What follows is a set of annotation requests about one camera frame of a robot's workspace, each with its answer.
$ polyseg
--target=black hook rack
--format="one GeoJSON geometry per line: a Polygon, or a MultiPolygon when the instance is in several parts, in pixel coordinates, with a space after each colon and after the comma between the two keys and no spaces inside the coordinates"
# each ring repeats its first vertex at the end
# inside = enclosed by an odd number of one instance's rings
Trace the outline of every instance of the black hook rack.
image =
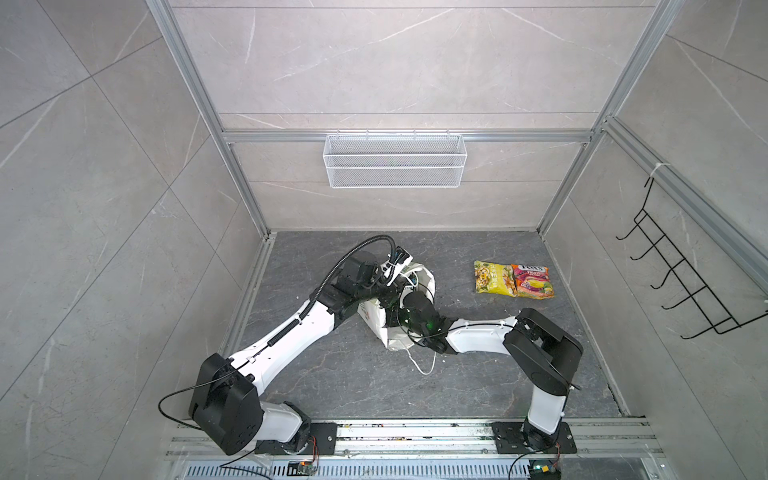
{"type": "Polygon", "coordinates": [[[694,339],[694,338],[698,337],[699,335],[701,335],[702,333],[709,332],[710,330],[714,330],[717,334],[723,335],[724,333],[728,333],[731,330],[735,330],[737,328],[741,328],[742,326],[745,326],[745,325],[747,325],[749,323],[752,323],[755,320],[758,320],[758,319],[761,319],[761,318],[763,318],[765,316],[768,316],[768,310],[766,310],[766,312],[763,315],[756,316],[756,317],[754,317],[752,319],[747,320],[746,322],[739,322],[736,318],[733,317],[733,314],[727,309],[727,307],[725,305],[723,305],[723,302],[720,301],[720,298],[717,296],[717,294],[715,294],[715,292],[712,291],[712,289],[707,284],[707,282],[704,281],[704,278],[701,277],[701,275],[694,268],[694,266],[691,265],[690,262],[688,261],[688,259],[683,255],[683,253],[680,252],[680,249],[677,248],[677,245],[674,244],[672,239],[669,238],[669,236],[664,232],[664,230],[662,230],[661,227],[659,227],[659,224],[656,223],[656,220],[654,220],[654,218],[648,213],[648,211],[645,210],[645,205],[647,204],[648,197],[650,196],[650,189],[653,187],[653,185],[654,185],[654,179],[652,177],[649,177],[648,180],[645,181],[645,185],[643,186],[643,188],[648,187],[648,191],[645,194],[645,200],[643,201],[643,207],[640,209],[639,212],[637,212],[637,215],[635,215],[634,219],[633,219],[634,227],[632,227],[632,230],[630,230],[629,233],[627,233],[623,237],[621,237],[621,238],[616,237],[616,240],[625,240],[635,230],[639,230],[640,232],[642,232],[642,234],[645,236],[645,238],[647,238],[647,240],[650,242],[650,247],[648,248],[648,250],[645,250],[643,252],[643,254],[640,255],[638,258],[635,258],[635,257],[630,257],[630,258],[632,260],[639,260],[639,259],[645,257],[648,254],[648,252],[651,252],[652,250],[656,250],[656,252],[659,254],[659,257],[661,257],[661,259],[664,261],[665,264],[667,264],[667,267],[669,268],[669,270],[667,270],[667,274],[664,275],[664,279],[661,280],[661,284],[659,284],[659,286],[651,285],[650,287],[652,289],[654,289],[654,290],[659,290],[667,282],[667,279],[670,277],[670,275],[674,275],[675,278],[677,278],[677,281],[680,282],[680,285],[683,286],[683,289],[685,290],[685,293],[687,293],[685,298],[683,298],[681,301],[675,303],[673,306],[662,306],[661,308],[663,308],[664,310],[672,310],[676,306],[679,306],[681,303],[683,303],[686,300],[690,299],[690,300],[692,300],[696,304],[696,307],[699,309],[701,314],[704,315],[704,318],[710,324],[709,327],[701,330],[699,333],[696,333],[696,334],[694,334],[692,336],[680,335],[680,337],[685,339],[685,340],[694,339]],[[644,220],[646,220],[646,219],[648,219],[651,223],[653,223],[653,225],[661,232],[661,237],[659,237],[655,241],[650,238],[650,236],[648,235],[648,232],[646,232],[643,229],[642,225],[641,225],[641,223],[644,220]],[[664,256],[664,254],[661,252],[661,250],[659,250],[658,244],[659,244],[659,242],[661,242],[665,238],[667,239],[667,242],[669,242],[669,244],[675,249],[675,251],[677,251],[677,254],[680,255],[680,258],[682,258],[682,260],[676,262],[674,265],[672,265],[671,262],[669,261],[669,259],[667,259],[667,257],[664,256]],[[688,265],[689,268],[696,274],[696,277],[698,277],[698,279],[703,284],[703,286],[701,288],[691,292],[690,288],[688,288],[688,285],[686,285],[685,282],[683,281],[683,279],[681,279],[680,276],[677,275],[677,271],[675,271],[675,269],[678,268],[680,265],[683,265],[683,264],[688,265]],[[694,295],[697,295],[698,293],[701,293],[701,292],[704,292],[704,291],[709,293],[720,304],[720,306],[723,308],[725,314],[727,315],[727,317],[725,319],[720,320],[719,322],[715,323],[715,322],[712,321],[712,319],[710,319],[710,317],[707,315],[707,313],[704,312],[704,309],[701,307],[699,302],[694,297],[694,295]],[[718,329],[717,328],[717,327],[723,325],[725,322],[728,322],[729,320],[733,320],[733,322],[736,325],[735,326],[724,327],[725,329],[718,329]]]}

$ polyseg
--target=mesh basket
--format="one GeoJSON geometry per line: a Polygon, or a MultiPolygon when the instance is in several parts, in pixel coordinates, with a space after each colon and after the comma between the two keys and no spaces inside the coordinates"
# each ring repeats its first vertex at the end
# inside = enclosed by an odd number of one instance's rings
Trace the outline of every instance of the mesh basket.
{"type": "Polygon", "coordinates": [[[323,160],[333,188],[458,187],[467,150],[459,134],[337,134],[323,160]]]}

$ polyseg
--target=snack package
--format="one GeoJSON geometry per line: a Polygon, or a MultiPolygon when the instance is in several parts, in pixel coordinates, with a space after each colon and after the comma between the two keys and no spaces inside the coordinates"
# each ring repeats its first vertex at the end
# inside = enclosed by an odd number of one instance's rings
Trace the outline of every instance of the snack package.
{"type": "Polygon", "coordinates": [[[515,296],[512,265],[476,261],[475,292],[515,296]]]}
{"type": "Polygon", "coordinates": [[[515,278],[517,296],[538,300],[554,296],[552,282],[549,281],[549,269],[546,266],[512,264],[512,275],[515,278]]]}

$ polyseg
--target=black mounting plate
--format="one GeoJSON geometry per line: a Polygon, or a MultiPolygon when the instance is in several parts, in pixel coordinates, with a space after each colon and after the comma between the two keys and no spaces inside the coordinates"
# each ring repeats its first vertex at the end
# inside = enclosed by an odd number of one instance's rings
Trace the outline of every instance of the black mounting plate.
{"type": "MultiPolygon", "coordinates": [[[[493,439],[496,442],[497,453],[531,453],[531,450],[523,443],[522,434],[523,422],[493,422],[493,439]]],[[[558,443],[560,444],[560,453],[576,453],[576,443],[573,440],[571,427],[567,423],[560,423],[558,432],[558,443]]],[[[553,446],[543,453],[558,453],[558,447],[553,446]]]]}
{"type": "MultiPolygon", "coordinates": [[[[310,437],[314,435],[317,439],[317,450],[319,455],[333,455],[336,450],[336,423],[318,422],[310,423],[310,437]]],[[[269,453],[270,455],[289,455],[280,447],[280,443],[274,440],[261,442],[256,453],[269,453]]],[[[307,447],[299,455],[312,455],[312,441],[307,442],[307,447]]]]}

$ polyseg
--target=black wire rack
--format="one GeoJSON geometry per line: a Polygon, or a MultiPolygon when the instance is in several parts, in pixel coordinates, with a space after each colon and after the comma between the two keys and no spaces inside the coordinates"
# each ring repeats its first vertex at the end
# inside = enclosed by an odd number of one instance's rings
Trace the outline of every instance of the black wire rack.
{"type": "Polygon", "coordinates": [[[645,250],[643,252],[643,254],[640,255],[638,258],[635,258],[635,257],[630,257],[630,258],[632,260],[640,260],[641,258],[643,258],[646,255],[648,255],[649,252],[651,252],[652,250],[655,250],[659,254],[659,257],[661,257],[661,259],[664,261],[664,263],[667,264],[667,268],[668,268],[667,274],[664,275],[664,279],[661,280],[661,284],[659,284],[658,286],[651,285],[650,287],[652,289],[654,289],[654,290],[659,290],[667,282],[667,279],[670,277],[670,275],[674,275],[674,277],[677,279],[677,281],[680,282],[680,285],[683,286],[683,289],[685,290],[685,293],[687,294],[685,296],[685,298],[683,298],[681,301],[675,303],[673,306],[662,306],[661,308],[663,308],[664,310],[672,310],[673,308],[675,308],[676,306],[681,305],[682,303],[686,302],[687,300],[691,300],[692,302],[694,302],[696,307],[699,309],[701,314],[704,316],[704,318],[707,320],[707,322],[710,325],[707,328],[705,328],[705,329],[701,330],[700,332],[695,333],[695,334],[693,334],[691,336],[680,335],[680,337],[683,338],[683,339],[686,339],[686,340],[694,339],[694,338],[698,337],[699,335],[701,335],[703,333],[709,332],[710,330],[714,330],[716,333],[718,333],[720,335],[723,335],[724,333],[728,333],[728,332],[730,332],[732,330],[735,330],[737,328],[741,328],[741,327],[743,327],[745,325],[748,325],[748,324],[754,322],[755,320],[758,320],[758,319],[761,319],[761,318],[763,318],[765,316],[768,316],[768,310],[766,310],[766,312],[763,315],[756,316],[756,317],[754,317],[752,319],[747,320],[746,322],[740,322],[739,320],[737,320],[733,316],[733,314],[727,309],[727,307],[725,305],[723,305],[723,302],[720,301],[720,298],[717,296],[717,294],[715,294],[715,292],[707,284],[707,282],[704,281],[704,278],[701,277],[701,275],[696,270],[696,268],[694,268],[694,266],[691,265],[691,263],[683,255],[683,253],[680,252],[680,249],[677,248],[677,245],[675,245],[675,243],[672,241],[672,239],[669,238],[669,236],[664,232],[664,230],[661,229],[661,227],[659,227],[659,224],[656,223],[656,220],[654,220],[654,218],[648,213],[648,211],[645,210],[645,205],[647,204],[648,197],[650,195],[650,189],[653,187],[653,185],[654,185],[654,179],[652,177],[649,177],[648,180],[646,180],[645,185],[644,185],[644,187],[648,188],[648,191],[645,194],[645,200],[643,201],[643,207],[640,209],[639,212],[637,212],[637,215],[635,215],[634,219],[633,219],[634,227],[632,227],[632,230],[630,230],[629,233],[627,233],[623,237],[621,237],[621,238],[620,237],[616,237],[616,240],[626,240],[627,237],[629,237],[632,234],[632,232],[634,232],[635,230],[639,230],[645,236],[645,238],[650,242],[650,247],[648,247],[648,250],[645,250]],[[661,236],[659,238],[657,238],[656,240],[652,240],[650,235],[648,234],[648,232],[641,225],[641,223],[643,223],[645,220],[648,220],[650,223],[652,223],[658,229],[658,231],[661,233],[661,236]],[[664,239],[667,239],[667,242],[672,246],[672,248],[677,252],[677,254],[680,255],[680,258],[682,260],[679,260],[679,261],[673,263],[672,260],[670,260],[667,256],[664,255],[664,253],[662,253],[662,251],[659,249],[659,243],[662,240],[664,240],[664,239]],[[692,291],[692,289],[689,288],[689,286],[683,281],[682,278],[680,278],[680,275],[678,275],[678,272],[676,271],[676,269],[678,269],[678,268],[680,268],[682,266],[688,266],[694,272],[696,277],[701,281],[703,286],[692,291]],[[714,322],[710,318],[710,316],[707,315],[707,313],[704,311],[704,308],[702,308],[702,306],[700,305],[699,301],[695,297],[695,295],[700,294],[700,293],[702,293],[704,295],[706,295],[706,294],[711,295],[717,301],[717,303],[720,304],[720,307],[722,307],[722,309],[723,309],[723,314],[725,316],[725,319],[722,319],[720,321],[714,322]]]}

